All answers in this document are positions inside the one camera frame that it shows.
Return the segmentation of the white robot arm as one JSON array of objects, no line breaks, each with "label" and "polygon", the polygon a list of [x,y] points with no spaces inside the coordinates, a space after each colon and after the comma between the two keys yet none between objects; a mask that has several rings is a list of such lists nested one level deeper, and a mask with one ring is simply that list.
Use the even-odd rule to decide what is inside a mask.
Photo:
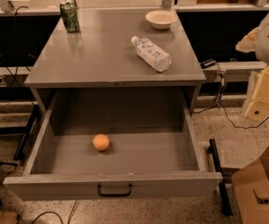
[{"label": "white robot arm", "polygon": [[244,53],[254,51],[258,60],[267,64],[256,76],[249,79],[247,107],[244,117],[261,122],[269,116],[269,13],[260,25],[245,35],[235,46]]}]

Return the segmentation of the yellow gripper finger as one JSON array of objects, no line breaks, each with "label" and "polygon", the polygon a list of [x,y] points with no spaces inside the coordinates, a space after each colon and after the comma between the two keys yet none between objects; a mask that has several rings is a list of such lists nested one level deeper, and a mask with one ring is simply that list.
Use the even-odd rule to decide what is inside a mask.
[{"label": "yellow gripper finger", "polygon": [[260,73],[252,72],[248,81],[244,117],[261,122],[269,116],[269,66]]},{"label": "yellow gripper finger", "polygon": [[236,44],[235,49],[244,53],[256,51],[256,41],[258,31],[259,31],[258,27],[252,29]]}]

